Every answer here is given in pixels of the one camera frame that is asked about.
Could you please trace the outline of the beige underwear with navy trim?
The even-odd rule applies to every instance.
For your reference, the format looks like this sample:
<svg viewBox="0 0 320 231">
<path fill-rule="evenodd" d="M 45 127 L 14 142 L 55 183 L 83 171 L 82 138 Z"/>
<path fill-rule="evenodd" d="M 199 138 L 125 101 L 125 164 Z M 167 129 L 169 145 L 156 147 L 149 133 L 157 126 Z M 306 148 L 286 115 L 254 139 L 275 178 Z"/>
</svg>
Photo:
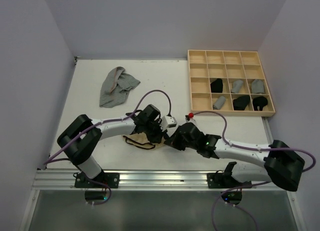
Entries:
<svg viewBox="0 0 320 231">
<path fill-rule="evenodd" d="M 145 133 L 123 135 L 122 138 L 126 144 L 141 150 L 155 150 L 165 146 L 164 139 L 162 139 L 160 143 L 151 142 Z"/>
</svg>

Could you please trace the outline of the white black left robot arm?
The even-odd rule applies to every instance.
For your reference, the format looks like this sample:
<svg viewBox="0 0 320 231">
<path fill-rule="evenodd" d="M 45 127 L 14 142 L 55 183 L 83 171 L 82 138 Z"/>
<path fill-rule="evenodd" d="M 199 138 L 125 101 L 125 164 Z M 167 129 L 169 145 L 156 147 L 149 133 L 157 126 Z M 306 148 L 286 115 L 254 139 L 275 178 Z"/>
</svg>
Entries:
<svg viewBox="0 0 320 231">
<path fill-rule="evenodd" d="M 98 142 L 114 136 L 144 133 L 150 143 L 159 144 L 167 129 L 177 124 L 172 116 L 160 115 L 152 104 L 139 112 L 105 121 L 82 114 L 58 137 L 57 143 L 72 164 L 86 175 L 87 183 L 96 188 L 104 181 L 103 169 L 92 155 Z"/>
</svg>

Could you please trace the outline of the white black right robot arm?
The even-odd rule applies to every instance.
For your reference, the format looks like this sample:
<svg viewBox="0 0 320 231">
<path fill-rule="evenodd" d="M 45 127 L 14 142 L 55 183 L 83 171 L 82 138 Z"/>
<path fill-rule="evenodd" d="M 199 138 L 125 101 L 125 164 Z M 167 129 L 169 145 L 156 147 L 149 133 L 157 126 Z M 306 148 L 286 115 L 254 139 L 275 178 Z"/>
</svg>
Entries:
<svg viewBox="0 0 320 231">
<path fill-rule="evenodd" d="M 227 144 L 219 135 L 205 134 L 196 125 L 187 122 L 178 126 L 165 142 L 167 146 L 183 151 L 195 150 L 204 158 L 230 159 L 223 172 L 207 174 L 211 189 L 249 186 L 253 182 L 271 182 L 279 188 L 295 192 L 304 169 L 305 161 L 294 151 L 289 151 L 285 143 L 275 140 L 276 148 L 263 151 L 257 145 L 240 149 L 239 144 Z"/>
</svg>

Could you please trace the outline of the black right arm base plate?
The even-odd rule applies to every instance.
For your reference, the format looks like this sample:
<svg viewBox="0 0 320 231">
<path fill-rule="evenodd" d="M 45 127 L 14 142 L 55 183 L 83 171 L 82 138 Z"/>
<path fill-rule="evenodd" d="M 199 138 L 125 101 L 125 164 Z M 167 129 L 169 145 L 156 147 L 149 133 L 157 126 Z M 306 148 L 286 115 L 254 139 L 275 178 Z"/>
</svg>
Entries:
<svg viewBox="0 0 320 231">
<path fill-rule="evenodd" d="M 239 182 L 223 172 L 207 173 L 207 186 L 209 189 L 230 189 L 242 186 L 250 186 L 251 181 Z"/>
</svg>

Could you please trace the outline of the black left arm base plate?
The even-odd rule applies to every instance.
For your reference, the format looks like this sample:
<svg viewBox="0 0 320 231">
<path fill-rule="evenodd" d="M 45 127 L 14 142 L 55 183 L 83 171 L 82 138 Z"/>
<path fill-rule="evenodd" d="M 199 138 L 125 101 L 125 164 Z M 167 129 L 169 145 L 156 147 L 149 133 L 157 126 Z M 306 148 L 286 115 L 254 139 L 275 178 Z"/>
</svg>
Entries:
<svg viewBox="0 0 320 231">
<path fill-rule="evenodd" d="M 93 182 L 86 178 L 83 172 L 73 174 L 75 178 L 74 187 L 83 189 L 102 188 L 101 184 L 107 185 L 111 189 L 117 189 L 120 182 L 120 174 L 118 172 L 104 172 L 93 178 Z"/>
</svg>

